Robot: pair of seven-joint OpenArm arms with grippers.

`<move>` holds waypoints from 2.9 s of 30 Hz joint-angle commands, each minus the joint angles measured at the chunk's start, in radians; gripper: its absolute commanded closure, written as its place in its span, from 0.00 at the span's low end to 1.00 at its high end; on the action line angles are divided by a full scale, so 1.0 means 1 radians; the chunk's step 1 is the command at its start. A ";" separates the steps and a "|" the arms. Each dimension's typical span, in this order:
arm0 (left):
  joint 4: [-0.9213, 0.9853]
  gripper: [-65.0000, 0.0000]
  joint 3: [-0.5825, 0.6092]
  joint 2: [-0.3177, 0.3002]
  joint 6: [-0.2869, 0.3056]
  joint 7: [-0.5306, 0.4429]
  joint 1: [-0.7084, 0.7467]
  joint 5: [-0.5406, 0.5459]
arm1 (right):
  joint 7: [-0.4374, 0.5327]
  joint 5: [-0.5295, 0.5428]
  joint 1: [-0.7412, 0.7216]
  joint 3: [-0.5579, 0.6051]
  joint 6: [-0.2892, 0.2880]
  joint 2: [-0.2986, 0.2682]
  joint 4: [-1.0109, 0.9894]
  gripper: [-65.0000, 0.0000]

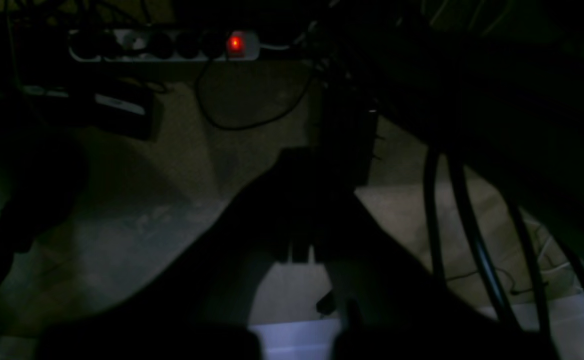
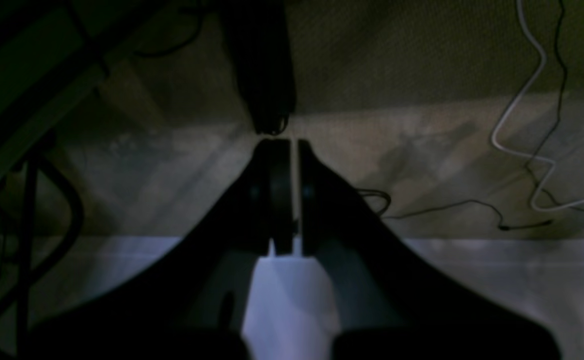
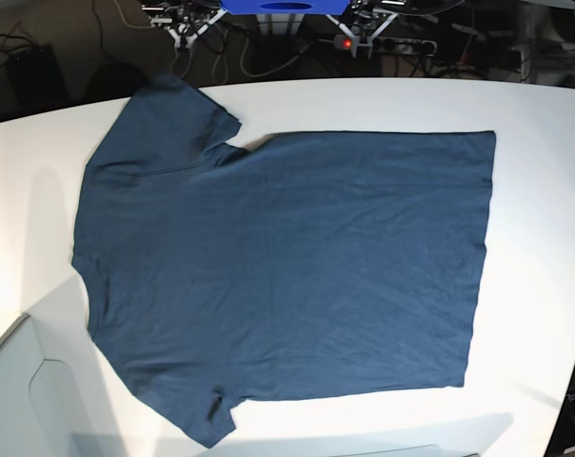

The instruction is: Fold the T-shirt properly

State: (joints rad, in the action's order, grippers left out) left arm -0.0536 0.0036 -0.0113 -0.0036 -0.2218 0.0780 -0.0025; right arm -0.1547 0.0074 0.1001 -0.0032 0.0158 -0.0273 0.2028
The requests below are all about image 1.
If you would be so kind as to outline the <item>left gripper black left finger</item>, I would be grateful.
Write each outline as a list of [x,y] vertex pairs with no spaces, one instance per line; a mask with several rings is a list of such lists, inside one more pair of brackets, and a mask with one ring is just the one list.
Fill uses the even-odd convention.
[[288,148],[154,280],[94,316],[52,326],[39,360],[259,360],[248,319],[276,262],[309,260],[317,155]]

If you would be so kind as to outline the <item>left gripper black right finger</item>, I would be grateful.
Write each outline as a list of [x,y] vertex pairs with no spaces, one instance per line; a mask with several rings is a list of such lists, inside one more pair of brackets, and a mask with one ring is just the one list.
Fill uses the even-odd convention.
[[323,200],[317,251],[343,323],[333,360],[555,360],[547,337],[477,312],[352,194]]

